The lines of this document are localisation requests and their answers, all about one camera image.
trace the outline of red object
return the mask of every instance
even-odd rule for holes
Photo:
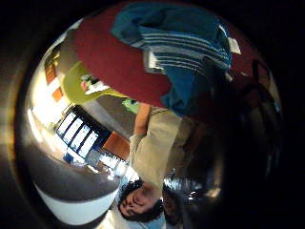
[[[167,76],[146,73],[142,51],[122,43],[110,33],[115,16],[130,2],[121,2],[86,18],[74,34],[73,45],[79,60],[95,77],[139,102],[164,107],[160,97],[171,87]],[[233,53],[232,69],[252,75],[252,62],[262,61],[261,56],[237,28],[227,21],[225,24],[241,50],[241,54]],[[216,107],[209,95],[202,94],[198,102],[201,113],[196,118],[206,122],[216,120]]]

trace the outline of dark hair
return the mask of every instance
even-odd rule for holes
[[[130,181],[129,183],[125,184],[122,188],[121,194],[120,194],[120,200],[117,204],[117,208],[120,211],[122,217],[128,221],[141,221],[141,222],[148,222],[152,221],[154,219],[158,219],[161,216],[161,213],[163,212],[163,206],[162,206],[162,200],[159,199],[153,208],[149,209],[148,211],[142,213],[142,214],[137,214],[132,217],[126,217],[122,214],[120,210],[120,204],[122,201],[127,197],[129,193],[132,191],[140,188],[143,185],[144,181],[142,179],[138,179],[135,181]]]
[[[180,202],[179,202],[178,198],[175,196],[175,194],[173,192],[171,192],[170,188],[165,184],[163,185],[163,194],[164,193],[166,193],[176,204],[175,211],[174,211],[175,218],[172,216],[169,216],[167,214],[167,212],[164,211],[165,221],[167,223],[169,223],[171,226],[175,226],[179,222],[182,221],[182,214],[180,212]]]

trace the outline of tag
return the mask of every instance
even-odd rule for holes
[[[144,50],[143,61],[146,73],[163,73],[163,68],[159,65],[157,59],[151,51]]]
[[[239,49],[236,39],[228,37],[228,41],[229,41],[230,51],[237,53],[237,54],[241,54],[241,51]]]

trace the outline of man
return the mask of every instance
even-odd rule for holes
[[[140,104],[131,136],[130,163],[141,180],[123,188],[118,209],[125,219],[147,221],[161,214],[163,178],[172,168],[177,175],[184,173],[203,131],[202,124],[195,124],[167,109]]]
[[[118,210],[126,220],[148,222],[160,217],[163,206],[154,187],[138,179],[123,186]]]

